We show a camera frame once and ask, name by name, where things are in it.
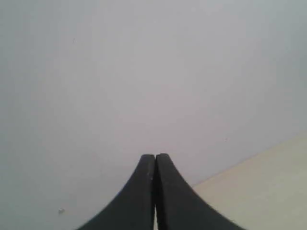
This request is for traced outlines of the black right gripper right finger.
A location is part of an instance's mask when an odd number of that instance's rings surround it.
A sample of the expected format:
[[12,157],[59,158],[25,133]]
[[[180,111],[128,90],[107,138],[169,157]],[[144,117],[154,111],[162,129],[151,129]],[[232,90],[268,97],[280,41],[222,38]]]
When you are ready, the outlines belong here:
[[155,183],[159,230],[242,229],[202,200],[166,153],[156,156]]

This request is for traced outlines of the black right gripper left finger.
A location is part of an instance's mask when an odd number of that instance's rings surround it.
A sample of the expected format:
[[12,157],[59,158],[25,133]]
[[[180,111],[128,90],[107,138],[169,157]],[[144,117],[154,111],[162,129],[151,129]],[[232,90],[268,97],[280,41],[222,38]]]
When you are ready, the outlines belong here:
[[152,230],[154,228],[155,156],[144,154],[122,190],[81,230]]

